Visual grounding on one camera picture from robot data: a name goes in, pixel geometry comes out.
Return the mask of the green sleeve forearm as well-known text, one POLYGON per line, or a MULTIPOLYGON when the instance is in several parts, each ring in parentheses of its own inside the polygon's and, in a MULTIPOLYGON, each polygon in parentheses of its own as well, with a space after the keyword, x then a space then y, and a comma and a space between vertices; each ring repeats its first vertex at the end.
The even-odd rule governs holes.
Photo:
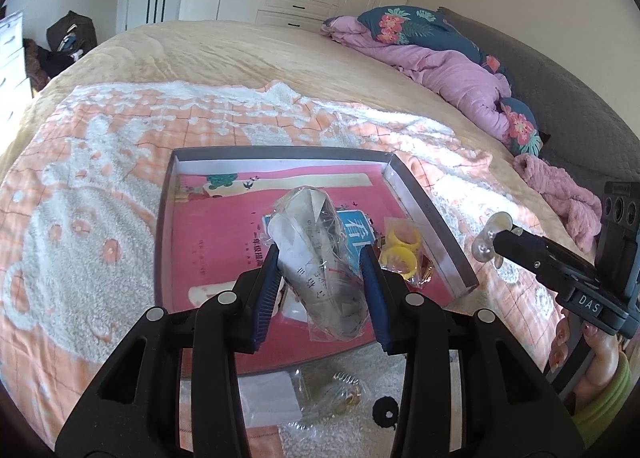
POLYGON ((580 436, 590 446, 612 423, 624 406, 632 388, 628 358, 618 353, 616 373, 608 386, 572 417, 580 436))

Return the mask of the right hand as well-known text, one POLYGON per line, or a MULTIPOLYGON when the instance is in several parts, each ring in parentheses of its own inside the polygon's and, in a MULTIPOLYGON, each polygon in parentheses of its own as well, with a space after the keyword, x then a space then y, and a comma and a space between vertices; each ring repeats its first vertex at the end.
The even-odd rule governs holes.
POLYGON ((601 391, 614 377, 620 360, 616 336, 575 315, 556 325, 546 377, 559 396, 570 391, 601 391))

